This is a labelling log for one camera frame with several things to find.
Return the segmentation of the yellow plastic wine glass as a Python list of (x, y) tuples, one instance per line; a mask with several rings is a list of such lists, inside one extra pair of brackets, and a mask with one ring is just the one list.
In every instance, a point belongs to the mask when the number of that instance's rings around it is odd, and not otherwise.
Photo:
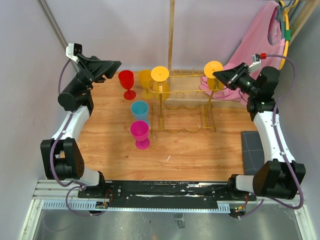
[(223, 90), (224, 85), (213, 75), (214, 72), (220, 72), (224, 69), (223, 65), (216, 60), (208, 62), (204, 66), (204, 74), (207, 77), (209, 90)]

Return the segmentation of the red plastic wine glass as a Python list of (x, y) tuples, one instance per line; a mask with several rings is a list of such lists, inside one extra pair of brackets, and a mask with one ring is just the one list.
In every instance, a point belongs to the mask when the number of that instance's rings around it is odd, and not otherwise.
[(134, 73), (130, 70), (123, 70), (118, 74), (120, 85), (126, 90), (123, 97), (126, 100), (133, 100), (136, 97), (136, 92), (132, 90), (134, 86)]

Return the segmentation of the blue plastic wine glass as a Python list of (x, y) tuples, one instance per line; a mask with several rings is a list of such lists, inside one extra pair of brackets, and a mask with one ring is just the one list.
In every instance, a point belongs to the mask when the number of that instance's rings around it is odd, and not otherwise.
[(130, 110), (137, 121), (144, 121), (150, 125), (150, 121), (148, 120), (149, 105), (145, 101), (139, 100), (133, 102), (130, 106)]

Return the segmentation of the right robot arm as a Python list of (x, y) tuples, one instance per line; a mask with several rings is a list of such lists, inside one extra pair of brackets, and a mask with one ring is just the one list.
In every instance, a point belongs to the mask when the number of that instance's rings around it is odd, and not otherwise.
[(306, 168), (296, 162), (281, 130), (273, 98), (280, 71), (266, 66), (254, 79), (249, 66), (241, 63), (232, 69), (215, 71), (213, 76), (227, 88), (248, 95), (247, 112), (257, 128), (264, 153), (264, 165), (254, 175), (233, 174), (228, 179), (227, 196), (238, 200), (245, 193), (253, 193), (258, 197), (292, 200), (299, 192), (297, 185), (302, 183)]

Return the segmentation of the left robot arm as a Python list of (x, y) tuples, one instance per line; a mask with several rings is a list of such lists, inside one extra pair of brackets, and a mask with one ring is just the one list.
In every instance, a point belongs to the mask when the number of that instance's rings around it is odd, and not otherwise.
[(40, 144), (44, 172), (62, 187), (76, 184), (86, 194), (101, 198), (107, 193), (104, 175), (85, 166), (77, 140), (94, 109), (93, 84), (111, 79), (122, 63), (81, 53), (66, 56), (77, 64), (78, 72), (64, 89), (58, 90), (57, 100), (66, 117), (58, 131)]

